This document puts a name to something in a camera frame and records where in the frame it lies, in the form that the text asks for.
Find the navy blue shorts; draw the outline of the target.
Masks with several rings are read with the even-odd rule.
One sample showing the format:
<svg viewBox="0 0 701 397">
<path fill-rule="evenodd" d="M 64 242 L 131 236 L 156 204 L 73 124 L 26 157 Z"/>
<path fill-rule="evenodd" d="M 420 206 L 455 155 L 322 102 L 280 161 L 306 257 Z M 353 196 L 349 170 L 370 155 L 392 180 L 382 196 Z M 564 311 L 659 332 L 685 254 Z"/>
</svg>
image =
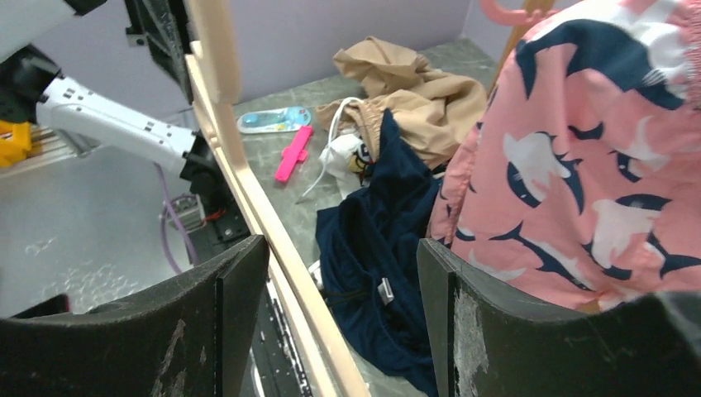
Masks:
<svg viewBox="0 0 701 397">
<path fill-rule="evenodd" d="M 438 394 L 417 272 L 417 245 L 441 180 L 386 110 L 368 186 L 317 213 L 327 305 L 353 349 L 385 375 Z"/>
</svg>

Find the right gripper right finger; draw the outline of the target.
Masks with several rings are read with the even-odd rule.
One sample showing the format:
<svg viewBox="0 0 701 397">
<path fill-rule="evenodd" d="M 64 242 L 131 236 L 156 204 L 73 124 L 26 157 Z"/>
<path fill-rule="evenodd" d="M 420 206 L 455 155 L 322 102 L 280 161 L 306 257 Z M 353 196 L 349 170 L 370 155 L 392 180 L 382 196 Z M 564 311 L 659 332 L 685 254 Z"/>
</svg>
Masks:
<svg viewBox="0 0 701 397">
<path fill-rule="evenodd" d="M 697 396 L 700 295 L 604 313 L 547 303 L 423 239 L 417 268 L 441 396 Z"/>
</svg>

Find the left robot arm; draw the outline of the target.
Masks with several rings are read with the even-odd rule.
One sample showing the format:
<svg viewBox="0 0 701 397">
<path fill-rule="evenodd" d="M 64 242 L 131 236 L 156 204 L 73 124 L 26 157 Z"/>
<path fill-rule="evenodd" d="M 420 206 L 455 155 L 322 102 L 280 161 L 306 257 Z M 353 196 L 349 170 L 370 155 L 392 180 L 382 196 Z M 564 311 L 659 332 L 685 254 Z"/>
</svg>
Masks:
<svg viewBox="0 0 701 397">
<path fill-rule="evenodd" d="M 1 119 L 89 137 L 178 174 L 205 207 L 231 201 L 224 174 L 203 133 L 176 127 L 86 88 L 32 42 L 84 17 L 101 1 L 1 3 Z"/>
</svg>

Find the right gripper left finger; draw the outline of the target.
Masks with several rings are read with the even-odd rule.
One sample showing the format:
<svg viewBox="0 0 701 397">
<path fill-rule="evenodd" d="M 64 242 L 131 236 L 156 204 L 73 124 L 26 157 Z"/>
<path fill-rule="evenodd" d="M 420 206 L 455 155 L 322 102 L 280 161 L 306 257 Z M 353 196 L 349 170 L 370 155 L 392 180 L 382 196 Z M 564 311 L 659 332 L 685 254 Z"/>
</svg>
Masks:
<svg viewBox="0 0 701 397">
<path fill-rule="evenodd" d="M 1 321 L 4 396 L 237 396 L 269 246 L 251 236 L 87 313 Z"/>
</svg>

